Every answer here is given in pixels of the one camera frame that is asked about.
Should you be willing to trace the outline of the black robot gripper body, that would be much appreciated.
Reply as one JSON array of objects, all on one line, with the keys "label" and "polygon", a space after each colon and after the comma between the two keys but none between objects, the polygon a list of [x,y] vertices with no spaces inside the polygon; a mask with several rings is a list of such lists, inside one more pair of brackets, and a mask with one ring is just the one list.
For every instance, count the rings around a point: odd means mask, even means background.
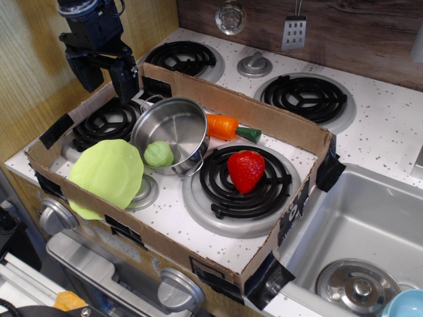
[{"label": "black robot gripper body", "polygon": [[121,39],[124,29],[120,16],[125,8],[124,1],[120,8],[114,1],[58,1],[58,13],[70,28],[59,36],[65,44],[66,59],[113,56],[131,61],[132,49]]}]

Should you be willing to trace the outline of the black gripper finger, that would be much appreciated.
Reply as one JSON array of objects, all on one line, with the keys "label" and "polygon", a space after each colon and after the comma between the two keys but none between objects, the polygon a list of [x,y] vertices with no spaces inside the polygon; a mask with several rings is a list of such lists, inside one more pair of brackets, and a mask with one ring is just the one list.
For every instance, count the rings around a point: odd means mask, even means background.
[{"label": "black gripper finger", "polygon": [[128,103],[139,92],[139,71],[134,57],[116,58],[109,73],[120,102]]},{"label": "black gripper finger", "polygon": [[100,67],[92,63],[89,55],[70,55],[67,53],[65,56],[71,70],[85,90],[94,92],[103,84],[102,71]]}]

